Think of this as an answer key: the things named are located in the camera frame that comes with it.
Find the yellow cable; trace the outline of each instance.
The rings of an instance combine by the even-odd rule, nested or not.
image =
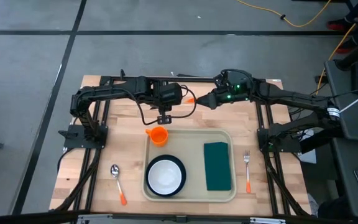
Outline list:
[[[245,4],[246,6],[249,6],[249,7],[253,7],[253,8],[256,8],[256,9],[261,9],[261,10],[265,10],[265,11],[268,11],[268,12],[272,12],[276,15],[279,15],[280,17],[283,16],[283,14],[280,14],[276,11],[274,11],[273,9],[267,9],[267,8],[264,8],[264,7],[259,7],[259,6],[254,6],[254,5],[251,5],[251,4],[248,4],[246,2],[243,2],[243,1],[240,1],[240,0],[236,0],[237,2],[239,3],[242,3],[242,4]],[[311,22],[313,22],[318,16],[320,16],[320,14],[327,8],[328,4],[331,2],[332,0],[329,0],[325,5],[324,7],[317,13],[317,15],[314,16],[314,18],[312,18],[309,22],[305,23],[305,24],[302,24],[302,25],[294,25],[292,22],[290,22],[287,18],[284,17],[284,21],[287,22],[288,24],[290,24],[291,26],[293,27],[304,27],[304,26],[307,26],[309,25]]]
[[[342,40],[340,41],[340,43],[336,46],[335,50],[332,52],[332,54],[329,56],[328,60],[331,60],[335,54],[335,51],[339,48],[339,46],[342,45],[343,41],[346,39],[347,35],[349,35],[349,33],[352,31],[352,29],[356,26],[356,24],[353,24],[353,26],[346,32],[345,36],[343,36]],[[321,80],[323,79],[323,75],[324,75],[325,69],[323,69],[323,72],[321,72],[320,75],[320,79],[318,80],[318,85],[317,85],[317,90],[316,90],[316,95],[318,94],[318,89],[320,88],[321,85]]]

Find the orange cup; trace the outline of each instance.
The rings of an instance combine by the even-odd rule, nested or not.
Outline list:
[[[167,143],[168,131],[163,126],[157,126],[151,130],[146,129],[146,134],[150,136],[152,142],[158,147],[162,147]]]

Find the orange handle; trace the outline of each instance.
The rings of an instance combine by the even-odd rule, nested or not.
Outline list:
[[[124,194],[123,194],[123,192],[119,192],[119,196],[120,196],[120,198],[121,198],[121,204],[122,205],[126,205],[127,204],[127,200],[125,199],[125,196],[124,196]]]
[[[251,183],[247,180],[247,193],[251,193]]]

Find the plate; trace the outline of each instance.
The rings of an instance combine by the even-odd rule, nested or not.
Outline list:
[[[147,186],[154,194],[162,197],[173,196],[179,193],[185,184],[185,166],[175,156],[158,156],[147,166],[146,180]]]

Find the gray floor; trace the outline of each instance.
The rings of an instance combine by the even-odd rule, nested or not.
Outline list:
[[[301,24],[321,9],[321,2],[258,1]],[[80,0],[0,0],[0,29],[71,30]],[[332,4],[312,25],[347,13]],[[299,30],[268,12],[232,1],[88,0],[80,30]],[[47,211],[56,179],[63,138],[57,131],[70,122],[70,96],[83,75],[170,75],[211,77],[223,68],[241,68],[257,78],[277,78],[287,90],[315,90],[313,77],[340,37],[103,35],[77,36],[24,213]],[[67,35],[0,36],[0,215],[10,212],[25,163],[39,127],[68,41]],[[323,93],[328,94],[326,87]]]

